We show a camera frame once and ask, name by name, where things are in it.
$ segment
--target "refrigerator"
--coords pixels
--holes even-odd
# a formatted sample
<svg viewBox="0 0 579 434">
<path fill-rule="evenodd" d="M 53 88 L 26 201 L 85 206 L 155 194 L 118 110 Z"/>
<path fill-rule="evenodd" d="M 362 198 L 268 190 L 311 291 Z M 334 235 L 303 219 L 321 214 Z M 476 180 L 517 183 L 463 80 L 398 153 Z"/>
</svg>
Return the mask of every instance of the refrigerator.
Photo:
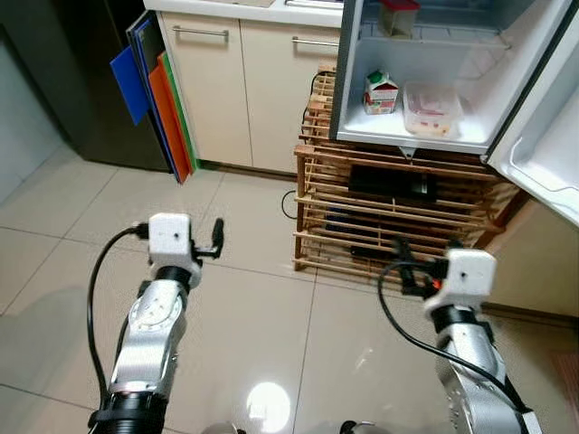
<svg viewBox="0 0 579 434">
<path fill-rule="evenodd" d="M 346 0 L 330 138 L 474 154 L 579 226 L 579 2 L 422 0 L 412 33 L 384 32 L 383 5 Z M 365 78 L 386 70 L 400 88 L 394 112 L 367 115 Z M 452 87 L 453 134 L 404 125 L 406 83 Z"/>
<path fill-rule="evenodd" d="M 0 28 L 48 114 L 82 158 L 168 171 L 151 116 L 134 125 L 109 62 L 141 0 L 4 0 Z"/>
</svg>

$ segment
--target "food container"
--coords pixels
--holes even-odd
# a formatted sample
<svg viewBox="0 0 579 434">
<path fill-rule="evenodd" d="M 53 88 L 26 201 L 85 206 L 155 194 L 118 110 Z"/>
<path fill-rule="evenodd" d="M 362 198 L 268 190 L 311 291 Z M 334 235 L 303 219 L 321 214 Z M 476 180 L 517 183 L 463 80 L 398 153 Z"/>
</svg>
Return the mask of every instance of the food container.
<svg viewBox="0 0 579 434">
<path fill-rule="evenodd" d="M 404 126 L 420 136 L 448 136 L 462 116 L 454 88 L 408 82 L 404 86 Z"/>
<path fill-rule="evenodd" d="M 382 29 L 387 36 L 410 39 L 420 5 L 413 0 L 380 0 Z"/>
<path fill-rule="evenodd" d="M 392 113 L 398 86 L 383 71 L 374 71 L 365 78 L 364 110 L 368 115 Z"/>
</svg>

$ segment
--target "wooden shoe rack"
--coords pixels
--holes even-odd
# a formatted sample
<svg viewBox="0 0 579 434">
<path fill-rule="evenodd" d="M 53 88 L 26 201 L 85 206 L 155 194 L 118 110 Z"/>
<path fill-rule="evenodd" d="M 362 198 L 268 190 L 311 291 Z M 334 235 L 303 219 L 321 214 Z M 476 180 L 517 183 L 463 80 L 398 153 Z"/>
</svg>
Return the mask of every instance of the wooden shoe rack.
<svg viewBox="0 0 579 434">
<path fill-rule="evenodd" d="M 320 69 L 297 145 L 298 220 L 294 267 L 316 267 L 375 278 L 394 258 L 394 237 L 410 242 L 417 259 L 444 255 L 449 240 L 484 248 L 503 232 L 527 194 L 483 165 L 478 156 L 397 147 L 336 143 L 328 139 L 333 69 Z M 436 200 L 352 193 L 353 166 L 435 175 Z M 395 274 L 390 278 L 398 280 Z"/>
</svg>

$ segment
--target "black cable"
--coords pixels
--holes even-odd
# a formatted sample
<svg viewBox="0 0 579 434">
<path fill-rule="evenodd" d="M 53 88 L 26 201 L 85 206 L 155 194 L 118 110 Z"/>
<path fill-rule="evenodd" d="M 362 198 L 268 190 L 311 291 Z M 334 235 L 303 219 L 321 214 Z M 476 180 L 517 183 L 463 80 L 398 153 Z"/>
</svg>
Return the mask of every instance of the black cable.
<svg viewBox="0 0 579 434">
<path fill-rule="evenodd" d="M 324 77 L 328 74 L 333 74 L 333 73 L 334 72 L 332 72 L 332 71 L 322 71 L 322 72 L 318 72 L 316 75 L 314 75 L 314 78 L 311 79 L 311 84 L 309 85 L 309 97 L 311 97 L 311 94 L 314 93 L 314 83 L 316 82 L 316 78 L 317 77 Z M 306 112 L 307 111 L 308 111 L 308 104 L 306 104 L 306 107 L 304 108 L 304 112 L 301 115 L 301 134 L 305 134 L 303 125 L 304 125 L 304 122 L 306 122 Z M 306 138 L 304 138 L 303 141 L 306 145 L 308 144 L 308 140 Z"/>
<path fill-rule="evenodd" d="M 292 220 L 297 220 L 298 217 L 294 217 L 293 215 L 289 215 L 289 214 L 286 212 L 286 209 L 285 209 L 285 207 L 283 206 L 283 204 L 285 203 L 286 197 L 288 197 L 289 194 L 292 194 L 292 193 L 295 193 L 295 192 L 296 192 L 295 190 L 289 190 L 289 191 L 288 191 L 287 193 L 285 193 L 285 194 L 283 195 L 283 197 L 281 198 L 281 212 L 283 212 L 283 215 L 285 215 L 286 217 L 288 217 L 289 219 L 292 219 Z"/>
<path fill-rule="evenodd" d="M 523 414 L 529 412 L 530 409 L 523 403 L 523 401 L 518 396 L 518 394 L 513 392 L 514 389 L 512 389 L 512 390 L 509 389 L 507 386 L 505 386 L 505 384 L 500 382 L 497 379 L 497 377 L 495 377 L 491 373 L 488 373 L 484 369 L 478 367 L 476 364 L 472 364 L 470 362 L 467 362 L 466 360 L 464 360 L 464 359 L 462 359 L 454 354 L 450 354 L 446 351 L 443 351 L 439 348 L 428 345 L 425 342 L 416 339 L 415 337 L 406 333 L 406 331 L 396 322 L 396 320 L 394 319 L 394 316 L 392 315 L 392 313 L 390 312 L 390 309 L 388 308 L 388 305 L 386 304 L 386 300 L 385 300 L 384 294 L 382 292 L 383 281 L 384 281 L 385 277 L 388 275 L 388 273 L 390 273 L 390 271 L 392 271 L 393 269 L 396 269 L 396 268 L 402 267 L 402 266 L 420 267 L 421 265 L 422 264 L 420 264 L 420 263 L 411 262 L 411 261 L 397 261 L 397 262 L 393 262 L 392 264 L 385 267 L 382 270 L 382 273 L 380 273 L 380 277 L 378 278 L 378 300 L 380 301 L 380 305 L 382 306 L 382 309 L 384 310 L 386 317 L 388 318 L 388 320 L 390 321 L 390 323 L 392 324 L 394 329 L 400 335 L 402 335 L 402 337 L 404 339 L 406 339 L 411 344 L 416 345 L 419 348 L 422 348 L 423 350 L 428 351 L 429 353 L 436 354 L 439 357 L 443 357 L 443 358 L 448 359 L 452 362 L 460 364 L 460 365 L 464 366 L 465 368 L 468 368 L 468 369 L 472 370 L 473 372 L 477 373 L 478 375 L 482 375 L 487 380 L 492 382 L 501 392 L 503 392 L 505 394 L 505 396 L 507 396 L 511 400 L 513 405 L 516 407 L 517 411 L 519 411 L 520 413 L 523 413 Z"/>
<path fill-rule="evenodd" d="M 105 373 L 102 370 L 102 364 L 100 363 L 99 352 L 97 350 L 97 345 L 94 339 L 94 320 L 92 315 L 92 303 L 94 298 L 94 288 L 97 282 L 97 276 L 99 275 L 100 266 L 102 265 L 102 261 L 107 256 L 110 248 L 123 238 L 125 235 L 129 235 L 131 233 L 138 233 L 138 227 L 131 227 L 126 228 L 125 230 L 119 232 L 117 235 L 112 237 L 105 247 L 102 248 L 97 261 L 94 264 L 92 269 L 92 273 L 90 274 L 90 282 L 89 282 L 89 295 L 87 296 L 87 333 L 89 338 L 89 350 L 90 350 L 90 358 L 92 359 L 92 364 L 94 365 L 94 370 L 97 374 L 97 380 L 99 382 L 99 392 L 100 392 L 100 405 L 99 408 L 104 410 L 106 401 L 107 401 L 107 382 L 105 380 Z"/>
<path fill-rule="evenodd" d="M 125 338 L 125 333 L 127 332 L 127 327 L 128 327 L 128 316 L 125 316 L 123 325 L 120 328 L 119 339 L 117 341 L 117 350 L 115 351 L 115 363 L 119 358 L 120 350 L 122 350 L 123 348 L 123 340 Z"/>
</svg>

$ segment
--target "wall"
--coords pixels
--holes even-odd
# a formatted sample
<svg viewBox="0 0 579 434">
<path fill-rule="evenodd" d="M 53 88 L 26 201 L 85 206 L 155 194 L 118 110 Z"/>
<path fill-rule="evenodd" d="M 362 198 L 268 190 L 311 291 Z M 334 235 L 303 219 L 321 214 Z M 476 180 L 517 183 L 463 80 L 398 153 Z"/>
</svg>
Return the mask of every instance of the wall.
<svg viewBox="0 0 579 434">
<path fill-rule="evenodd" d="M 54 150 L 61 135 L 0 33 L 0 203 Z"/>
<path fill-rule="evenodd" d="M 529 203 L 487 250 L 498 260 L 491 303 L 579 316 L 579 229 Z"/>
</svg>

